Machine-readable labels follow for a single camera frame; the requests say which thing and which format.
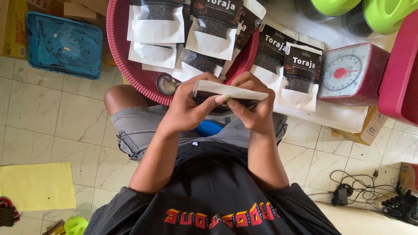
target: white tile floor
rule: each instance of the white tile floor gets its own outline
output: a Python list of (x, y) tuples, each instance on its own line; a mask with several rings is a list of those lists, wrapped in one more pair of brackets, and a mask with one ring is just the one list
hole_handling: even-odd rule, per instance
[[(105, 90), (122, 84), (120, 71), (102, 67), (101, 79), (91, 81), (0, 57), (0, 165), (69, 161), (77, 208), (92, 211), (127, 185), (137, 166), (118, 149), (116, 129), (103, 104)], [(418, 163), (418, 128), (404, 123), (389, 119), (370, 147), (332, 137), (315, 123), (289, 118), (288, 124), (279, 153), (290, 181), (307, 194), (334, 191), (337, 183), (329, 178), (333, 170), (372, 175), (377, 169), (376, 185), (394, 185), (399, 162)], [(339, 181), (341, 176), (333, 178)], [(330, 202), (331, 194), (312, 199)], [(372, 209), (362, 203), (352, 206)], [(23, 212), (20, 222), (1, 227), (0, 234), (39, 235), (74, 210)]]

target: black t-shirt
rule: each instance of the black t-shirt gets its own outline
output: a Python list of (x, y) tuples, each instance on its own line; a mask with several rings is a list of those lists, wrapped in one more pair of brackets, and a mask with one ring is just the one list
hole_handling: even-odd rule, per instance
[(340, 235), (298, 184), (263, 192), (247, 149), (218, 142), (179, 148), (170, 182), (156, 195), (123, 187), (85, 235)]

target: gray cargo shorts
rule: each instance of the gray cargo shorts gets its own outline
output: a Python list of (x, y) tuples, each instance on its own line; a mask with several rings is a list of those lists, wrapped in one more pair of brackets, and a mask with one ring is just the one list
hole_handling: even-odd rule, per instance
[[(131, 107), (122, 109), (112, 115), (110, 120), (118, 131), (116, 137), (119, 148), (128, 154), (131, 160), (139, 162), (142, 159), (167, 110), (168, 107), (164, 105)], [(273, 113), (277, 144), (286, 133), (286, 120), (287, 116)], [(194, 130), (183, 132), (180, 134), (178, 145), (181, 146), (194, 141), (215, 141), (248, 148), (249, 139), (250, 131), (236, 117), (219, 133), (209, 137), (201, 137)]]

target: person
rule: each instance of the person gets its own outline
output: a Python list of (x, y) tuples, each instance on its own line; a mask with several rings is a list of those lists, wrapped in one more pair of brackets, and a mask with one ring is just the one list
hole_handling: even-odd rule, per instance
[[(269, 95), (255, 108), (226, 95), (196, 105), (198, 80), (221, 83), (210, 73), (183, 82), (169, 108), (150, 107), (131, 86), (106, 92), (120, 149), (140, 162), (84, 234), (340, 234), (298, 184), (289, 185), (277, 150), (287, 117), (273, 113), (273, 90), (245, 72), (232, 86)], [(193, 129), (224, 102), (237, 118), (198, 136)]]

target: yellow paper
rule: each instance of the yellow paper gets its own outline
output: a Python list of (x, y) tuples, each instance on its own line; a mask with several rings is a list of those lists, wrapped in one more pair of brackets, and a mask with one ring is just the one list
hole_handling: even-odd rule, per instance
[(1, 166), (0, 196), (18, 211), (75, 208), (71, 164)]

